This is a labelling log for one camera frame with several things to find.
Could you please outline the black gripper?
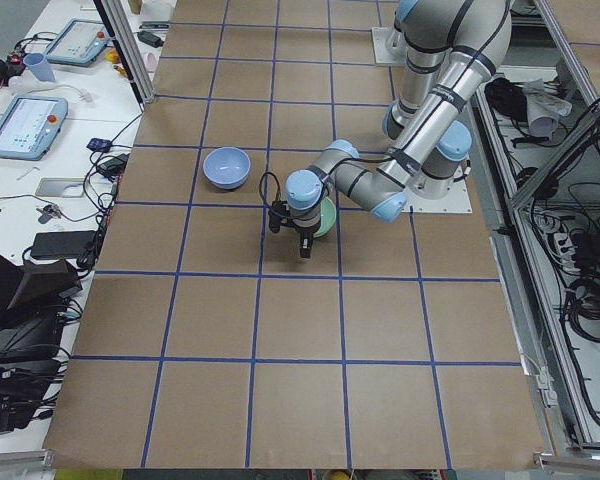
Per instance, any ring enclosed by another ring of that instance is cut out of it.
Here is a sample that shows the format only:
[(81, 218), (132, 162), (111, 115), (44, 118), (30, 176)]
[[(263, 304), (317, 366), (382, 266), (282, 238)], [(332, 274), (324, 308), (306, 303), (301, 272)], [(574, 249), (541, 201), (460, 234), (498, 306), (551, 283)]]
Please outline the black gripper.
[(292, 218), (291, 226), (300, 235), (299, 254), (303, 259), (310, 259), (313, 247), (313, 238), (320, 229), (320, 216), (311, 218)]

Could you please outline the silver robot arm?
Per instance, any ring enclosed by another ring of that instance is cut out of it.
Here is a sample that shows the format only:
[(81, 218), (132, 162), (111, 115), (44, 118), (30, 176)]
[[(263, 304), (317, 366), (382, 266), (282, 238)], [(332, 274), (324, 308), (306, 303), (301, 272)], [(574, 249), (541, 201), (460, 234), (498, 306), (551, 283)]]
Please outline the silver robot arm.
[(338, 190), (374, 217), (394, 221), (407, 203), (410, 180), (431, 154), (478, 87), (501, 65), (511, 37), (508, 1), (402, 1), (394, 29), (406, 43), (402, 89), (387, 110), (392, 139), (385, 157), (369, 171), (353, 145), (332, 142), (285, 183), (286, 199), (270, 210), (299, 235), (308, 258), (321, 226), (324, 197)]

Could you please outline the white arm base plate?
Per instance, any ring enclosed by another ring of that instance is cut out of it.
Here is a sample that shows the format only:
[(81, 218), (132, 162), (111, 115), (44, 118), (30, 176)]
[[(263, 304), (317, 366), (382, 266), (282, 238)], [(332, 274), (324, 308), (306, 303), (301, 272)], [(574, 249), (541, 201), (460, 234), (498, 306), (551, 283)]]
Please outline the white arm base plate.
[(459, 160), (434, 149), (426, 158), (421, 169), (414, 175), (396, 167), (393, 175), (405, 184), (407, 202), (402, 211), (429, 214), (471, 214), (472, 207)]
[(374, 27), (371, 35), (377, 65), (400, 66), (405, 63), (407, 47), (402, 32), (394, 27)]

